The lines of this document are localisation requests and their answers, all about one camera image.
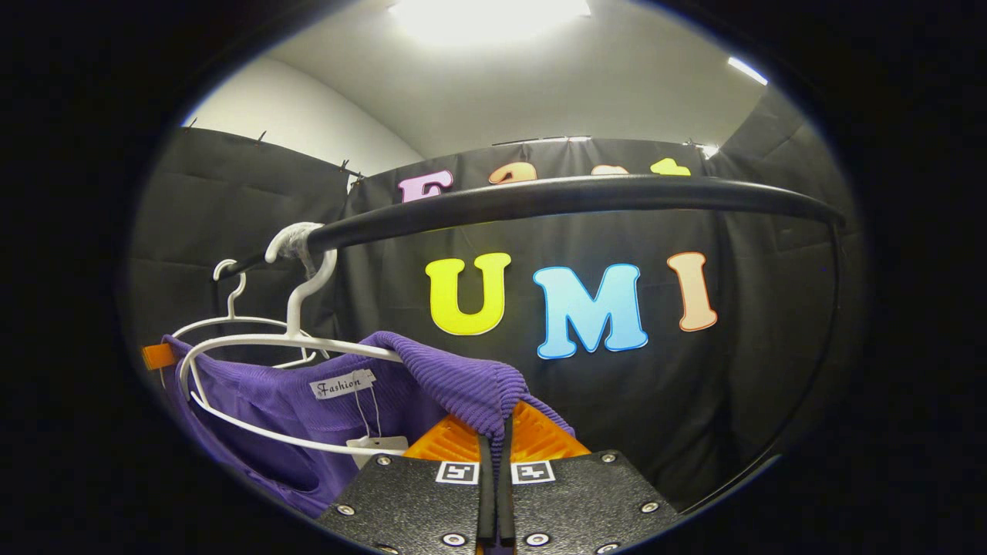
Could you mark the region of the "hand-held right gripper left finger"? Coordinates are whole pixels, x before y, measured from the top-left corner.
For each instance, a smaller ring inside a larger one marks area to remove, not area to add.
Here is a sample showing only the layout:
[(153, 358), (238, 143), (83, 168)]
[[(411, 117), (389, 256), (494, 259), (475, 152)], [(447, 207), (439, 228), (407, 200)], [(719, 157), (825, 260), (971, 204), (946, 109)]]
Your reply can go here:
[(489, 439), (448, 415), (401, 456), (371, 457), (316, 521), (376, 555), (483, 555), (493, 484)]

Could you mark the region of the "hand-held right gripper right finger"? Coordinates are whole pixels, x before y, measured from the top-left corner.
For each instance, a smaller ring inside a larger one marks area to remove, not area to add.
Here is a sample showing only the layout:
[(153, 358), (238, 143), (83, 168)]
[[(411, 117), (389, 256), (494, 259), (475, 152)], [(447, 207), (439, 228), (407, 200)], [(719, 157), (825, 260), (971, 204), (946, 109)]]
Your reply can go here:
[(621, 451), (586, 449), (526, 402), (505, 425), (497, 517), (514, 555), (607, 555), (683, 520)]

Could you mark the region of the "purple ribbed shirt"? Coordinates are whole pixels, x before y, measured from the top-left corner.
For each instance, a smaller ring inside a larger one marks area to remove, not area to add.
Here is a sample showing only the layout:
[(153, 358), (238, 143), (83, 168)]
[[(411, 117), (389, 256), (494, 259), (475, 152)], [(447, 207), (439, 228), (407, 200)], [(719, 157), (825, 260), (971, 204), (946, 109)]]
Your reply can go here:
[(195, 358), (198, 375), (187, 391), (215, 408), (186, 398), (177, 365), (163, 370), (170, 404), (184, 427), (216, 463), (254, 482), (286, 506), (317, 519), (356, 477), (349, 454), (289, 445), (237, 426), (327, 445), (345, 446), (367, 433), (409, 443), (454, 415), (490, 440), (500, 459), (504, 421), (524, 402), (566, 433), (574, 429), (529, 393), (522, 374), (503, 362), (466, 358), (377, 331), (364, 344), (399, 356), (397, 362), (345, 354), (299, 368)]

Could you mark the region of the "white plastic hanger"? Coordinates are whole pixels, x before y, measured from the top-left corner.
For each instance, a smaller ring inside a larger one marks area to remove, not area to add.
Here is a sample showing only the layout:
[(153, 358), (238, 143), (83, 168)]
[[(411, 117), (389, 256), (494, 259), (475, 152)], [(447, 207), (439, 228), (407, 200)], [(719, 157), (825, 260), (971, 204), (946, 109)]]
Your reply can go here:
[(268, 431), (268, 429), (248, 424), (232, 417), (232, 415), (227, 415), (213, 408), (211, 402), (208, 400), (207, 393), (204, 392), (204, 387), (201, 385), (200, 372), (198, 371), (195, 359), (197, 359), (198, 355), (203, 355), (205, 352), (213, 350), (213, 348), (226, 347), (226, 345), (281, 345), (282, 347), (307, 348), (307, 350), (341, 352), (342, 354), (354, 354), (367, 356), (367, 358), (381, 359), (381, 361), (401, 363), (403, 360), (397, 352), (386, 350), (385, 348), (332, 340), (331, 338), (307, 336), (301, 330), (302, 305), (305, 299), (310, 298), (312, 294), (316, 294), (316, 292), (320, 291), (330, 281), (330, 277), (334, 274), (336, 260), (338, 260), (338, 254), (335, 250), (330, 249), (325, 251), (321, 266), (314, 268), (310, 277), (303, 284), (293, 289), (287, 300), (285, 331), (283, 333), (224, 336), (221, 338), (212, 338), (192, 347), (184, 356), (182, 363), (180, 363), (176, 371), (180, 390), (184, 394), (184, 398), (193, 400), (198, 407), (209, 415), (222, 419), (223, 422), (237, 426), (237, 428), (244, 431), (254, 433), (262, 438), (285, 443), (285, 445), (342, 454), (342, 456), (404, 456), (408, 447), (404, 447), (404, 449), (387, 449), (385, 446), (373, 445), (373, 443), (370, 443), (366, 447), (339, 446), (331, 445), (331, 443), (314, 442), (314, 440), (293, 438), (293, 436), (283, 435), (283, 433)]
[[(187, 333), (190, 333), (190, 331), (193, 330), (198, 330), (209, 326), (229, 325), (229, 324), (271, 325), (271, 326), (286, 329), (287, 323), (285, 321), (271, 319), (271, 318), (264, 318), (260, 316), (249, 315), (249, 314), (243, 315), (237, 313), (235, 303), (236, 300), (244, 293), (246, 284), (247, 284), (246, 274), (239, 274), (239, 281), (237, 282), (237, 287), (234, 288), (232, 292), (230, 292), (230, 294), (227, 296), (226, 299), (226, 309), (227, 309), (226, 314), (187, 324), (186, 326), (183, 326), (182, 328), (173, 331), (171, 335), (175, 338), (179, 338)], [(307, 348), (299, 348), (299, 350), (301, 352), (301, 356), (300, 358), (297, 358), (296, 361), (278, 363), (278, 365), (274, 365), (274, 367), (298, 368), (298, 366), (303, 365), (303, 363), (313, 362), (314, 359), (316, 358), (316, 355), (318, 354), (325, 355), (324, 351), (312, 351), (312, 350), (307, 350)]]

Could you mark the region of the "black clothes rack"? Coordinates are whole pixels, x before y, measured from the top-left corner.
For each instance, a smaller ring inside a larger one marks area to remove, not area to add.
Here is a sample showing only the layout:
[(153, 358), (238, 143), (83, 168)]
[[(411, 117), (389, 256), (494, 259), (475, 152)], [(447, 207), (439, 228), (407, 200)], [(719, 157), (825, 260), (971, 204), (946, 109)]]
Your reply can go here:
[(234, 267), (296, 260), (341, 345), (384, 331), (517, 369), (590, 447), (695, 512), (774, 460), (834, 352), (845, 210), (752, 180), (611, 175), (299, 221)]

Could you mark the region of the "black backdrop cloth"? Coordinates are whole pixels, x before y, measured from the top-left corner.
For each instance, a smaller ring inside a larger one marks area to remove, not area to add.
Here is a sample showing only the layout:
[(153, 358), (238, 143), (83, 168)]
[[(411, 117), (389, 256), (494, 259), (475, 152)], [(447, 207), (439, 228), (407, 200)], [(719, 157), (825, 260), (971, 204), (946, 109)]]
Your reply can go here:
[[(135, 221), (127, 284), (135, 341), (215, 315), (235, 284), (208, 284), (226, 257), (254, 255), (287, 224), (330, 224), (398, 203), (399, 182), (451, 172), (451, 192), (488, 187), (524, 163), (539, 178), (600, 165), (646, 173), (675, 163), (692, 176), (805, 194), (848, 222), (841, 277), (825, 225), (707, 210), (590, 212), (476, 224), (342, 250), (325, 291), (304, 305), (306, 331), (352, 341), (395, 331), (441, 350), (518, 369), (588, 445), (615, 447), (678, 508), (712, 495), (774, 438), (786, 445), (844, 383), (867, 323), (859, 212), (817, 131), (769, 91), (726, 151), (639, 138), (532, 140), (406, 165), (351, 187), (323, 160), (212, 130), (180, 131), (152, 173)], [(596, 291), (609, 266), (634, 264), (642, 329), (631, 351), (578, 344), (548, 361), (545, 301), (533, 281), (569, 267)]]

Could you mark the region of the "large ceiling light panel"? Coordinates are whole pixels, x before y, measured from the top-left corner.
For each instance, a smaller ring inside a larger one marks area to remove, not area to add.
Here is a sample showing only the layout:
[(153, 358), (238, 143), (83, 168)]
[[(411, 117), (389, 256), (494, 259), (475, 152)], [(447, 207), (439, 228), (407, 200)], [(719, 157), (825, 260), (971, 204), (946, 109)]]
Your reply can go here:
[(591, 17), (588, 0), (396, 0), (387, 12), (430, 42), (527, 39)]

